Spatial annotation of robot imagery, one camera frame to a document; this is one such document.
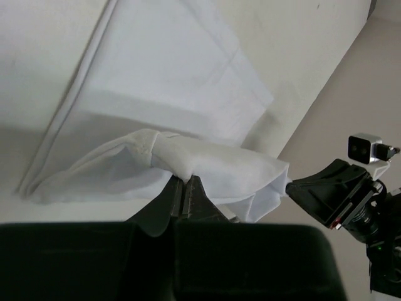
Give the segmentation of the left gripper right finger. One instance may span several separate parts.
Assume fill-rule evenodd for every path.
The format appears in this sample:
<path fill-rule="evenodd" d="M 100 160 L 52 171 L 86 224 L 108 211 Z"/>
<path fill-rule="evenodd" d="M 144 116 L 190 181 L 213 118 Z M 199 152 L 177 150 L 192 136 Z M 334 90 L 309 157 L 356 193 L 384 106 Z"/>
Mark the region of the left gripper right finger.
<path fill-rule="evenodd" d="M 238 223 L 237 216 L 224 214 L 207 197 L 202 181 L 198 176 L 192 176 L 185 185 L 183 197 L 183 219 L 205 222 Z"/>

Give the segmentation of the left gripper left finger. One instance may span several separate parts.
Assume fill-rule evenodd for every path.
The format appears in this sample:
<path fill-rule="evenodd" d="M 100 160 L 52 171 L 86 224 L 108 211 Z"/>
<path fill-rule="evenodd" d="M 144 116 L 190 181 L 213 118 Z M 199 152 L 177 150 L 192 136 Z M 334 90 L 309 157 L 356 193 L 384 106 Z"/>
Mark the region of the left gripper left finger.
<path fill-rule="evenodd" d="M 161 236 L 170 220 L 180 216 L 183 190 L 183 181 L 172 176 L 156 198 L 125 222 L 135 224 L 149 237 Z"/>

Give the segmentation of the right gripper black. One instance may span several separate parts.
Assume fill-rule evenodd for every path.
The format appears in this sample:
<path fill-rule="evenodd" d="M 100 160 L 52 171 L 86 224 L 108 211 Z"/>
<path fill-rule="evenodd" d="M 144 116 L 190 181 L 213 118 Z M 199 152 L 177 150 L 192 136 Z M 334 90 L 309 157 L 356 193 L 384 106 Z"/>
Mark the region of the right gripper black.
<path fill-rule="evenodd" d="M 286 186 L 287 195 L 329 229 L 346 229 L 366 245 L 400 239 L 400 189 L 387 191 L 367 170 L 335 159 L 322 171 Z"/>

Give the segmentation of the white skirt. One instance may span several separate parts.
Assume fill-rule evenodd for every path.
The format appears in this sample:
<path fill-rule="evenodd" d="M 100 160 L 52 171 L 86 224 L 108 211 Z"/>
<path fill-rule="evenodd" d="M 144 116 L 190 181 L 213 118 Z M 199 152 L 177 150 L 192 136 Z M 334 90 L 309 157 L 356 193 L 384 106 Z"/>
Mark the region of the white skirt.
<path fill-rule="evenodd" d="M 211 1 L 112 1 L 19 188 L 66 219 L 126 219 L 172 176 L 254 223 L 288 164 L 244 147 L 273 96 Z"/>

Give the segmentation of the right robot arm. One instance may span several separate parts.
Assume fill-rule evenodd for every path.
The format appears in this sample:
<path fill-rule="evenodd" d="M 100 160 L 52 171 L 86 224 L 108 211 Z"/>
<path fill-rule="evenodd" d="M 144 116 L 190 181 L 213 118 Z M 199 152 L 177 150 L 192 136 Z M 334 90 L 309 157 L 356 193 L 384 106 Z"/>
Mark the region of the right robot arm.
<path fill-rule="evenodd" d="M 286 185 L 286 194 L 329 229 L 344 228 L 366 246 L 370 289 L 400 298 L 400 193 L 380 177 L 390 163 L 335 159 L 322 171 Z"/>

